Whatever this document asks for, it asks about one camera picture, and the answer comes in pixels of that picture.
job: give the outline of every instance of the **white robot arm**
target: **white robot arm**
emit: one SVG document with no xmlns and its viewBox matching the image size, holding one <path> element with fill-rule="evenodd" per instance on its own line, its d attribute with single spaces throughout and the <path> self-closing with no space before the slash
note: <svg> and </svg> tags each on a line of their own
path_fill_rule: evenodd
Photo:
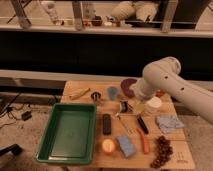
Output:
<svg viewBox="0 0 213 171">
<path fill-rule="evenodd" d="M 148 100 L 161 89 L 213 124 L 213 93 L 182 79 L 178 76 L 180 71 L 180 62 L 174 57 L 148 64 L 143 78 L 134 85 L 136 98 Z"/>
</svg>

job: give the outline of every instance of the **green tray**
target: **green tray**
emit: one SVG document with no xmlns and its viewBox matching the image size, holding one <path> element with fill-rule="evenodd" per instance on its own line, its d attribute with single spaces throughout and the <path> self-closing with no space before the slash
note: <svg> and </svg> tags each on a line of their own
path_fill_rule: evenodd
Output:
<svg viewBox="0 0 213 171">
<path fill-rule="evenodd" d="M 96 107 L 93 104 L 55 104 L 39 146 L 37 161 L 89 164 L 95 122 Z"/>
</svg>

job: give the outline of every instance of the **red object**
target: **red object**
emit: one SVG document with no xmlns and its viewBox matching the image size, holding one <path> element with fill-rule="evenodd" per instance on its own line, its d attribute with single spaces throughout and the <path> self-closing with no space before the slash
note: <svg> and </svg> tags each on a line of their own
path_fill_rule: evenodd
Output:
<svg viewBox="0 0 213 171">
<path fill-rule="evenodd" d="M 135 96 L 134 92 L 130 90 L 130 86 L 134 83 L 136 83 L 137 80 L 133 78 L 127 78 L 121 82 L 121 89 L 125 96 L 132 98 Z"/>
<path fill-rule="evenodd" d="M 144 152 L 144 154 L 149 154 L 150 148 L 149 148 L 149 142 L 148 142 L 147 138 L 145 137 L 143 131 L 140 128 L 136 128 L 136 130 L 138 131 L 138 133 L 141 136 L 141 141 L 142 141 L 142 144 L 143 144 L 143 152 Z"/>
<path fill-rule="evenodd" d="M 161 96 L 163 96 L 165 94 L 165 92 L 164 91 L 162 91 L 162 90 L 158 90 L 157 92 L 156 92 L 156 96 L 157 97 L 161 97 Z"/>
</svg>

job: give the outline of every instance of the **stuffed toy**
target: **stuffed toy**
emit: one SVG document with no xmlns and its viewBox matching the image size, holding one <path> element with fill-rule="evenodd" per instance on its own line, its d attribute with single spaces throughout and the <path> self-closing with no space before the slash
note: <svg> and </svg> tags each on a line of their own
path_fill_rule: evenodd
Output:
<svg viewBox="0 0 213 171">
<path fill-rule="evenodd" d="M 137 20 L 152 22 L 158 12 L 159 1 L 122 1 L 115 7 L 110 16 L 117 21 L 136 16 Z"/>
</svg>

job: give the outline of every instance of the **black remote control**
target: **black remote control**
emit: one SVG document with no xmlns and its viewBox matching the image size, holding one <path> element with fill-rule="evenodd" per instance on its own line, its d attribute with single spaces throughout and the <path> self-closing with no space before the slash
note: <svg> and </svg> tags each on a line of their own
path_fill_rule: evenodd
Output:
<svg viewBox="0 0 213 171">
<path fill-rule="evenodd" d="M 111 116 L 110 114 L 103 114 L 103 134 L 110 135 L 111 134 Z"/>
</svg>

